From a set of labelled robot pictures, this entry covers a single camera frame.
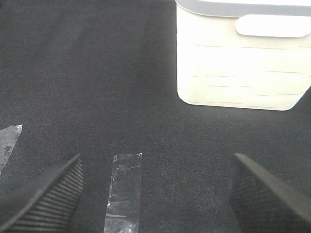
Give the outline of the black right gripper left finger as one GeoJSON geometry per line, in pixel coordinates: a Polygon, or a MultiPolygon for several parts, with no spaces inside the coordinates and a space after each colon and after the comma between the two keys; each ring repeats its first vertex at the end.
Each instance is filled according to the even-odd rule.
{"type": "Polygon", "coordinates": [[[84,176],[81,155],[57,164],[0,198],[2,233],[65,233],[79,203],[84,176]]]}

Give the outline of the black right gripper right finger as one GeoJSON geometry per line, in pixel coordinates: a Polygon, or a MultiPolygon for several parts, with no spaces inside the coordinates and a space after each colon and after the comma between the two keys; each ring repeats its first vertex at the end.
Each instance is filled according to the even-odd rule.
{"type": "Polygon", "coordinates": [[[309,233],[311,199],[244,154],[230,162],[229,201],[243,233],[309,233]]]}

